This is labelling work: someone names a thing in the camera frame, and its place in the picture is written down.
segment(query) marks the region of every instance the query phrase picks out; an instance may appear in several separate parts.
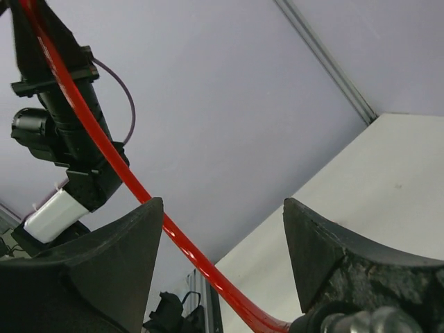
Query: red hose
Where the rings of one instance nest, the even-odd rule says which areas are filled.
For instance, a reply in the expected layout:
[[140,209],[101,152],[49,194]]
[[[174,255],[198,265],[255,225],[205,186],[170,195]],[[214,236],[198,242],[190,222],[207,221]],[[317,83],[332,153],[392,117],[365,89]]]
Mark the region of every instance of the red hose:
[[[122,160],[83,100],[62,58],[43,29],[44,25],[41,24],[42,21],[35,8],[35,0],[20,0],[20,2],[60,89],[86,131],[137,200],[140,203],[150,200],[150,194]],[[164,215],[163,230],[252,331],[256,333],[287,333],[289,331],[289,323],[279,321],[266,314],[228,281],[166,214]]]

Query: white surface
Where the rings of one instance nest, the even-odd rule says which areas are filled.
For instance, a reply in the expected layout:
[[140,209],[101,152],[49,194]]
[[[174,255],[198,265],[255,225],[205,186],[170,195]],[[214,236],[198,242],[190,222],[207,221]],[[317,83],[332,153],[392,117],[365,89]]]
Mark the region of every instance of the white surface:
[[[48,0],[81,44],[127,83],[137,125],[131,169],[210,259],[218,260],[365,125],[269,0]],[[0,200],[25,214],[64,170],[10,138],[10,121],[37,101],[17,98],[9,15],[0,20]],[[127,100],[102,73],[94,86],[111,133],[130,125]],[[122,187],[83,219],[98,228],[138,205]],[[158,291],[191,264],[162,237]]]
[[376,112],[444,115],[444,1],[293,2]]
[[[444,259],[444,117],[385,114],[293,197],[365,237]],[[299,315],[282,207],[217,266],[276,318]],[[221,300],[223,330],[250,332]]]
[[63,189],[59,189],[47,203],[32,214],[24,229],[43,244],[53,241],[89,211]]

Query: glossy red cord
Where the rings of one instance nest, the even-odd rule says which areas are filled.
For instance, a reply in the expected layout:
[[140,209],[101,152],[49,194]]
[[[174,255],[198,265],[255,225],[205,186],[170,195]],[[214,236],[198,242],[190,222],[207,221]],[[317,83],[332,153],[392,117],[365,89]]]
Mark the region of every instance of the glossy red cord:
[[[100,125],[89,111],[86,102],[78,91],[71,75],[65,67],[62,58],[51,42],[49,36],[44,31],[38,12],[35,9],[35,0],[20,0],[26,15],[32,24],[35,35],[45,54],[53,75],[55,76],[60,89],[74,109],[77,117],[82,122],[90,137],[94,140],[102,154],[112,165],[114,170],[131,190],[140,203],[145,203],[151,199],[150,194],[134,176],[125,162],[122,160],[114,146],[102,131]],[[164,215],[163,230],[169,235],[171,240],[181,249],[193,265],[208,279],[210,284],[225,299],[225,301],[238,313],[244,322],[256,333],[282,332],[287,333],[289,323],[279,321],[269,316],[242,294],[223,274],[202,254],[197,247],[183,234],[178,226]]]

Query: white wall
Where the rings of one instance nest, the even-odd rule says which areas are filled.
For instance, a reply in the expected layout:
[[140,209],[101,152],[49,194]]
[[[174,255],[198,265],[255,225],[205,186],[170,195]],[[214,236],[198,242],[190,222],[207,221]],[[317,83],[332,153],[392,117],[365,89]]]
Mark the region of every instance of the white wall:
[[[365,125],[279,8],[268,0],[63,0],[49,4],[81,44],[128,84],[137,105],[131,168],[211,259],[217,260],[353,140]],[[9,138],[30,101],[13,95],[7,17],[0,22],[3,117],[0,199],[24,213],[63,170]],[[123,138],[129,109],[106,74],[94,84],[110,130]],[[137,206],[122,187],[88,219],[92,228]],[[151,293],[191,264],[166,237]]]
[[376,112],[444,115],[444,1],[293,2]]

